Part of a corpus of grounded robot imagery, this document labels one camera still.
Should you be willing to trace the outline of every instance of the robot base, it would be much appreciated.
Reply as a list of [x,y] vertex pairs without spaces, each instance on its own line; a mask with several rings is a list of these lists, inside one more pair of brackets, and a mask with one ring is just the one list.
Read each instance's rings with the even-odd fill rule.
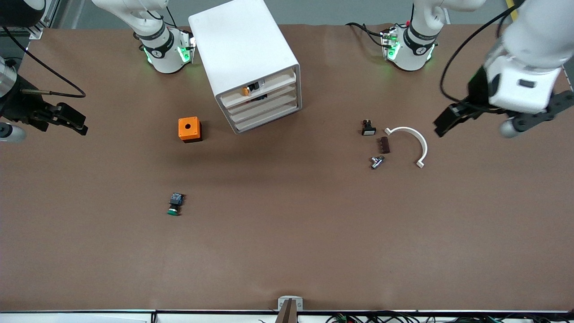
[[423,55],[415,55],[412,49],[402,41],[406,31],[406,28],[391,28],[388,34],[381,35],[382,43],[391,46],[391,48],[383,47],[383,57],[402,70],[416,71],[431,59],[435,45],[432,45],[428,51],[425,49],[426,52]]

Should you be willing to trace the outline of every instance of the green led light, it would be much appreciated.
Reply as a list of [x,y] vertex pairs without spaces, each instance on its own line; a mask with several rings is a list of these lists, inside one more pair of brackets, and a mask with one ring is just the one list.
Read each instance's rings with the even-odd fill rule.
[[148,50],[145,49],[145,47],[143,48],[143,52],[145,53],[145,56],[148,57],[148,63],[153,64],[153,63],[152,63],[152,59],[149,57]]
[[432,47],[429,49],[429,55],[426,57],[426,60],[431,59],[431,54],[432,54],[432,50],[435,48],[434,45],[432,45]]
[[394,60],[397,57],[398,50],[401,49],[400,43],[397,41],[395,42],[394,46],[389,49],[388,58],[390,60]]
[[184,63],[189,62],[189,51],[185,48],[181,48],[181,47],[177,47],[177,49],[179,50],[179,54],[181,56],[181,60]]

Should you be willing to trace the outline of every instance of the metal connector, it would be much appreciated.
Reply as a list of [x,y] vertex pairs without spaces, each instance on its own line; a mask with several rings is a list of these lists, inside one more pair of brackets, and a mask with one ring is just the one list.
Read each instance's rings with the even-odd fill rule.
[[34,95],[52,95],[50,91],[46,90],[33,90],[33,89],[22,89],[22,94],[34,94]]
[[371,169],[376,170],[383,163],[383,160],[385,160],[384,156],[371,157],[371,162],[373,163]]

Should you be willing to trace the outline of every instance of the brown electronic component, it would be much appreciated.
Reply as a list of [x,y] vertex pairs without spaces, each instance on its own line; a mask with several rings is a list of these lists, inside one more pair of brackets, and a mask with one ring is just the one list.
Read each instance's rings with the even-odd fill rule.
[[181,118],[178,124],[179,138],[184,143],[202,141],[201,122],[197,117]]
[[381,144],[381,153],[389,153],[391,152],[391,148],[389,146],[389,138],[388,137],[381,137],[379,138],[379,143]]

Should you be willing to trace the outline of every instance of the metal fitting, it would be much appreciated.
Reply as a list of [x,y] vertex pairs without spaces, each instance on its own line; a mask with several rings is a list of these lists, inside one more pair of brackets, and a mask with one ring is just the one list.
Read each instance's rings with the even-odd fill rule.
[[371,165],[371,169],[376,170],[381,165],[383,160],[385,160],[385,157],[383,157],[383,156],[371,157],[371,162],[373,163]]

